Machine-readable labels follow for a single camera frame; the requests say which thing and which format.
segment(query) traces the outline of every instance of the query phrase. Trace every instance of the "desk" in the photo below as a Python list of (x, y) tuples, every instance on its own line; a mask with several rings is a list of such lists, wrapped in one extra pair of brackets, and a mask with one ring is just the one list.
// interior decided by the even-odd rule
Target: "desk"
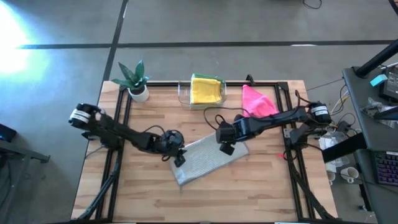
[[(287, 83), (293, 105), (297, 104), (294, 90), (298, 90), (302, 97), (307, 97), (303, 81)], [(115, 112), (118, 89), (119, 86), (114, 83), (103, 83), (99, 105), (109, 115)], [(257, 86), (254, 89), (276, 102), (274, 88)], [(182, 109), (177, 97), (177, 86), (149, 86), (149, 92), (148, 101), (132, 102), (128, 122), (131, 128), (143, 131), (158, 124), (165, 130), (177, 129), (184, 135), (186, 144), (213, 132), (203, 119), (203, 111)], [(224, 106), (241, 107), (241, 86), (229, 86), (227, 92), (228, 99)], [(122, 122), (124, 115), (123, 106), (119, 122)], [(239, 111), (209, 110), (209, 120), (213, 121), (217, 113), (222, 113), (227, 121), (232, 121)], [(194, 180), (180, 190), (168, 162), (162, 162), (159, 155), (140, 152), (127, 142), (113, 221), (297, 221), (287, 163), (278, 156), (284, 151), (282, 129), (264, 131), (246, 143), (249, 148), (248, 156)], [(96, 141), (90, 142), (87, 153), (95, 150), (98, 145)], [(103, 150), (85, 160), (72, 218), (82, 214), (98, 193), (105, 157), (106, 151)], [(303, 150), (303, 158), (311, 190), (328, 212), (337, 217), (321, 152), (308, 148)], [(305, 208), (303, 194), (300, 194), (300, 198)], [(104, 211), (108, 210), (108, 200), (109, 197), (105, 198)]]
[(368, 104), (368, 97), (387, 104), (386, 100), (383, 100), (378, 96), (379, 88), (373, 88), (369, 84), (369, 82), (380, 73), (381, 71), (376, 69), (369, 74), (368, 78), (363, 79), (358, 78), (354, 74), (352, 68), (343, 70), (344, 79), (351, 95), (351, 100), (354, 104), (359, 124), (363, 131), (362, 135), (359, 135), (361, 139), (357, 139), (357, 142), (365, 143), (364, 147), (352, 144), (353, 147), (346, 148), (344, 150), (346, 153), (354, 153), (356, 162), (361, 171), (361, 178), (366, 182), (373, 183), (363, 183), (366, 190), (365, 196), (368, 198), (371, 210), (374, 210), (378, 222), (380, 224), (385, 224), (397, 223), (398, 218), (396, 210), (398, 208), (398, 195), (394, 192), (398, 193), (398, 187), (382, 185), (382, 187), (391, 191), (378, 187), (371, 162), (370, 151), (363, 149), (396, 152), (398, 146), (398, 131), (373, 120), (361, 112), (361, 108), (364, 108)]

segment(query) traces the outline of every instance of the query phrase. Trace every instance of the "pink cloth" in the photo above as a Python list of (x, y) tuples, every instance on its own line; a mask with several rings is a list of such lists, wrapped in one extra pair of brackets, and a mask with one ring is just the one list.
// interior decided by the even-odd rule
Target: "pink cloth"
[[(244, 109), (248, 110), (249, 113), (258, 118), (279, 113), (278, 110), (275, 109), (274, 102), (268, 99), (266, 95), (253, 90), (248, 85), (243, 85), (242, 106)], [(250, 114), (244, 111), (243, 116), (249, 117)]]

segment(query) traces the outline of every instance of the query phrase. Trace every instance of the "keyboard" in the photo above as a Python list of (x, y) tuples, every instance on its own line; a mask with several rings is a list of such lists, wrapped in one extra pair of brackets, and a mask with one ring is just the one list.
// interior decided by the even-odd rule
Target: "keyboard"
[(380, 184), (398, 186), (398, 153), (373, 152), (376, 178)]

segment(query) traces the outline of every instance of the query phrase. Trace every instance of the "yellow cloth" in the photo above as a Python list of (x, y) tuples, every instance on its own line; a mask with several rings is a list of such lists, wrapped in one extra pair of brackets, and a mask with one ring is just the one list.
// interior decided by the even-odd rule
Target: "yellow cloth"
[(192, 103), (216, 103), (221, 100), (221, 82), (209, 78), (193, 78)]

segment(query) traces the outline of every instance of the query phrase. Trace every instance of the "potted plant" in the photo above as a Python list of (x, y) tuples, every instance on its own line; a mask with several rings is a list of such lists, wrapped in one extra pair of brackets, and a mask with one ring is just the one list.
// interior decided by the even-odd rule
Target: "potted plant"
[(146, 85), (148, 77), (144, 76), (144, 62), (142, 60), (138, 62), (135, 73), (120, 62), (119, 67), (126, 80), (114, 78), (112, 82), (127, 87), (133, 100), (137, 102), (146, 101), (149, 97), (149, 91)]

